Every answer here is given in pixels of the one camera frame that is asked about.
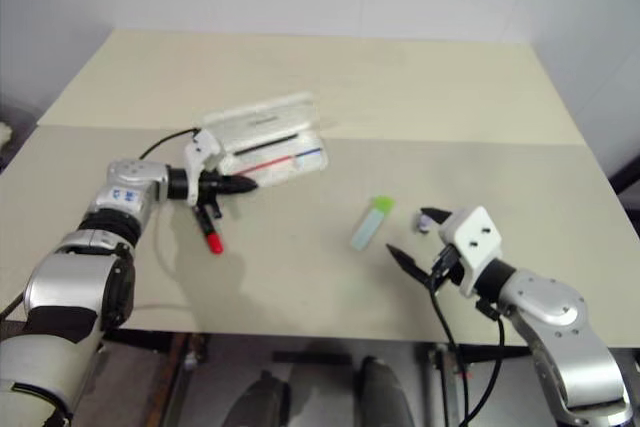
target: white wall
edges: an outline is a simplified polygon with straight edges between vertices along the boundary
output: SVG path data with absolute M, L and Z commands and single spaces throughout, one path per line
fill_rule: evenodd
M 0 0 L 3 102 L 44 111 L 113 26 L 532 42 L 605 171 L 640 153 L 638 0 Z

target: floor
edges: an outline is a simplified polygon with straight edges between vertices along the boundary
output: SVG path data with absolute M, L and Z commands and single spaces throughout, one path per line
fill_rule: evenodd
M 207 362 L 188 374 L 184 397 L 174 405 L 166 427 L 219 427 L 233 403 L 263 369 L 291 385 L 291 427 L 352 426 L 354 373 L 367 355 L 380 357 L 393 368 L 416 426 L 445 425 L 440 374 L 417 344 L 214 335 L 208 351 Z M 111 343 L 102 355 L 102 367 L 80 403 L 74 427 L 145 425 L 148 396 L 164 356 Z M 633 384 L 635 405 L 640 405 L 640 374 L 630 351 L 616 351 L 616 355 Z M 470 367 L 472 406 L 482 394 L 491 368 L 492 363 Z M 505 362 L 496 389 L 473 426 L 555 426 L 529 357 Z

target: red marker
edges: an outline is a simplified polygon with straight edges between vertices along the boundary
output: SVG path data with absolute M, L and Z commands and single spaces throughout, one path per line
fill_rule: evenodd
M 191 210 L 193 211 L 193 214 L 198 221 L 198 225 L 200 226 L 200 230 L 202 231 L 202 234 L 207 241 L 209 250 L 211 250 L 211 252 L 216 255 L 220 255 L 222 252 L 224 252 L 224 247 L 222 247 L 220 236 L 216 232 L 216 229 L 213 226 L 213 222 L 211 222 L 209 214 L 207 213 L 204 205 L 196 204 L 191 207 Z

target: red marker cap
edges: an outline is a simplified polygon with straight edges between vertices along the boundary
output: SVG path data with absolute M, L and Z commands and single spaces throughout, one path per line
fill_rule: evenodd
M 222 247 L 222 242 L 220 241 L 220 236 L 215 232 L 213 234 L 207 235 L 207 244 L 209 244 L 209 250 L 216 255 L 220 255 L 224 252 L 224 248 Z

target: green eraser cap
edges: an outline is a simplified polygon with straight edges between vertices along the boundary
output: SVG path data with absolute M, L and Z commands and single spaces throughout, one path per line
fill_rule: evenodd
M 378 197 L 373 199 L 373 207 L 385 215 L 391 212 L 391 209 L 393 208 L 393 204 L 395 203 L 396 203 L 395 200 L 385 195 L 379 195 Z

